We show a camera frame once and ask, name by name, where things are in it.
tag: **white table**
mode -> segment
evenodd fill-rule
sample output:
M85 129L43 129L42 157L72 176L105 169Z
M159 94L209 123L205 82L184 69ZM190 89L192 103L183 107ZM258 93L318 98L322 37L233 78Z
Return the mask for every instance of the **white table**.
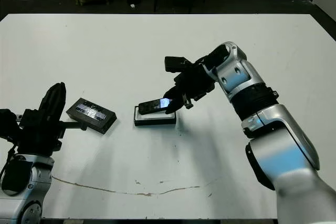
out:
M65 110L83 97L118 117L105 135L66 131L52 171L67 183L53 180L43 216L275 218L275 194L256 180L248 139L219 87L178 111L176 126L133 124L136 104L173 85L165 56L195 61L228 40L279 92L320 155L320 176L336 188L336 43L311 16L8 15L0 23L1 108L38 108L63 81ZM70 121L65 112L61 119ZM0 142L0 164L10 147Z

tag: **black box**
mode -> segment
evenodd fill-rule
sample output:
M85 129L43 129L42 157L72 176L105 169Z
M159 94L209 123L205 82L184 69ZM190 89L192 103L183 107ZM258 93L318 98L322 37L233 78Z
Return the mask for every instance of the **black box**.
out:
M84 123L100 133L105 133L117 119L113 111L107 110L83 98L80 98L67 110L70 118Z
M164 111L152 114L139 114L139 107L134 107L134 125L159 125L159 124L176 124L176 112L166 115Z

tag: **black floor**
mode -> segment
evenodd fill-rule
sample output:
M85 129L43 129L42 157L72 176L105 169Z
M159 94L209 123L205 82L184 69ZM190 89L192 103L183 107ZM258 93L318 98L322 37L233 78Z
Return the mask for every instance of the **black floor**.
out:
M159 0L157 14L187 14L190 0ZM131 9L126 0L78 6L75 0L0 0L0 20L10 13L153 14L154 0ZM291 13L310 14L336 40L336 22L309 0L196 0L192 14Z

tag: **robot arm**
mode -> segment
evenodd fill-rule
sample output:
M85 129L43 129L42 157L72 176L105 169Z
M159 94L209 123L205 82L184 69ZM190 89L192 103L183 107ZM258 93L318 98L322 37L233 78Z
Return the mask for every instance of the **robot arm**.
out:
M280 223L336 223L336 192L318 176L318 154L300 126L232 42L191 63L166 57L166 71L181 72L164 97L167 113L197 101L218 82L233 105L245 135L247 158L258 181L277 195Z
M0 110L0 137L14 144L0 172L0 224L40 222L44 197L51 185L54 160L50 156L61 148L58 139L65 129L86 129L80 123L59 120L65 98L64 83L57 83L48 90L38 110L27 109L18 118L8 109Z

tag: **black phone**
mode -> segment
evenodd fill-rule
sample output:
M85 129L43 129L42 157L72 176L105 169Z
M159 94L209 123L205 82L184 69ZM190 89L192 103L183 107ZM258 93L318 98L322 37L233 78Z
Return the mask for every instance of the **black phone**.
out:
M154 112L164 111L171 101L171 99L162 98L154 101L139 103L139 114L146 115Z

